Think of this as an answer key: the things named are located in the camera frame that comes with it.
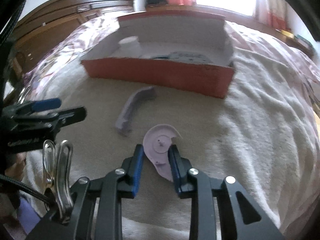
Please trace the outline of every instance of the metal clip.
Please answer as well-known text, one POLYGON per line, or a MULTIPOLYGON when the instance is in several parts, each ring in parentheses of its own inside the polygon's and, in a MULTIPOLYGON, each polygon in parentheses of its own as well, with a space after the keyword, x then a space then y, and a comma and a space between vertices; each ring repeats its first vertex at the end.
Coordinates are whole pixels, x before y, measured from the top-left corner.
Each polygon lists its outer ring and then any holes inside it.
POLYGON ((61 223, 69 221, 73 208, 69 187, 72 152, 73 146, 66 140, 59 145, 46 140, 43 145, 44 194, 55 199, 61 223))

